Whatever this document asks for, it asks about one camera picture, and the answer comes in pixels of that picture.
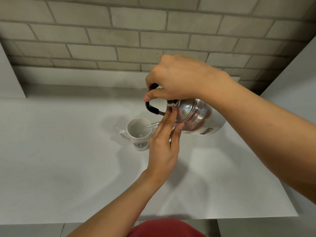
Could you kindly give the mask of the white mug with round emblem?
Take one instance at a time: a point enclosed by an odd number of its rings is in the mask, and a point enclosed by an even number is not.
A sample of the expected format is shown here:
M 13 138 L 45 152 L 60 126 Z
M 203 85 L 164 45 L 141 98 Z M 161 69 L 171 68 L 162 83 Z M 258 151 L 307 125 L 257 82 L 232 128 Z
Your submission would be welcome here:
M 146 118 L 134 118 L 121 130 L 119 134 L 122 138 L 132 143 L 137 151 L 144 151 L 149 147 L 149 139 L 153 133 L 153 127 Z

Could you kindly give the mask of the clear water stream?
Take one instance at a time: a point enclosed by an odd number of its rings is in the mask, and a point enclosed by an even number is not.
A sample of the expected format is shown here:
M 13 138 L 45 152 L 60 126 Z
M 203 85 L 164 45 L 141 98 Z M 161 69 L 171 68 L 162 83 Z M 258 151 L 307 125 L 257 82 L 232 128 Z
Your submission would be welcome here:
M 142 130 L 140 131 L 140 133 L 143 136 L 149 135 L 151 133 L 151 131 L 153 130 L 154 127 L 157 127 L 160 124 L 160 122 L 155 122 L 155 123 L 150 123 L 148 125 L 145 125 Z

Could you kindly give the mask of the stainless steel kettle black handle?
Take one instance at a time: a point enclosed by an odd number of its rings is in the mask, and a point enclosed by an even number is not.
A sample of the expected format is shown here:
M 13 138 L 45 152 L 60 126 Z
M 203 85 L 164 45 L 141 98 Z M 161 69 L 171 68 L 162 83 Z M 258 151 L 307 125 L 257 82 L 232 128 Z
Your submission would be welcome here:
M 197 136 L 210 136 L 219 131 L 226 120 L 209 104 L 200 99 L 173 99 L 167 106 L 177 109 L 175 126 L 184 123 L 183 132 Z

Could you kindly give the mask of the person's right forearm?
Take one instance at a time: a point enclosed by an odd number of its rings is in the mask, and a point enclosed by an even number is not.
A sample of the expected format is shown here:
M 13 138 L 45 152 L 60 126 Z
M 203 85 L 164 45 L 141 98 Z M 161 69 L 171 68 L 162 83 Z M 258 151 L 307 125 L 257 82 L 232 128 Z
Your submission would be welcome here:
M 316 125 L 214 69 L 212 105 L 260 161 L 316 205 Z

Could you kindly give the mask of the person's left forearm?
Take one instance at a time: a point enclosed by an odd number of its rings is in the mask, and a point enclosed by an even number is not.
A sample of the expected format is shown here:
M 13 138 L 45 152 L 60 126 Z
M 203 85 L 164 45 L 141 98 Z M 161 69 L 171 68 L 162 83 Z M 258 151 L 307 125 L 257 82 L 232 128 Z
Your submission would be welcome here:
M 126 237 L 168 176 L 163 169 L 147 168 L 128 189 L 67 237 Z

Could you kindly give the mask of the person's left hand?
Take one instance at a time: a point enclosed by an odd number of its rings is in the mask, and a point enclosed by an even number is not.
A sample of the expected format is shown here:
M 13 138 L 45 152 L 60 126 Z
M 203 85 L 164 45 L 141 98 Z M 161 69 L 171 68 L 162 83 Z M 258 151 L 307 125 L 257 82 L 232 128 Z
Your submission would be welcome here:
M 176 127 L 176 117 L 177 109 L 174 108 L 172 110 L 171 125 L 169 126 L 172 127 L 172 130 Z M 154 142 L 149 140 L 149 159 L 146 175 L 148 175 L 151 183 L 158 187 L 165 183 L 173 171 L 180 150 L 180 148 L 171 148 L 168 138 L 168 133 L 163 137 L 163 133 L 160 132 L 160 136 Z

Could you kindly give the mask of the person's right hand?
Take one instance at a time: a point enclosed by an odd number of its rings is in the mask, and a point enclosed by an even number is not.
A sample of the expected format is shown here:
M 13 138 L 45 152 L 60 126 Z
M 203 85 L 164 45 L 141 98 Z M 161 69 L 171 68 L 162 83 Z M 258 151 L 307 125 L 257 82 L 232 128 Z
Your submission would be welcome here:
M 170 100 L 196 98 L 214 106 L 240 87 L 226 72 L 179 55 L 163 55 L 145 81 L 168 91 Z

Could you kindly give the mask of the person's red garment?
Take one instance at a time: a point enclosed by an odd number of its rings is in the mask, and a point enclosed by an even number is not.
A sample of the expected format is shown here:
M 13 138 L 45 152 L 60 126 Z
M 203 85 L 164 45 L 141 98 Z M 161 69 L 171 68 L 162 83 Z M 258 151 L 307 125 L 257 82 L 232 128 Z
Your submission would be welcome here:
M 126 237 L 207 237 L 178 219 L 148 220 L 132 228 Z

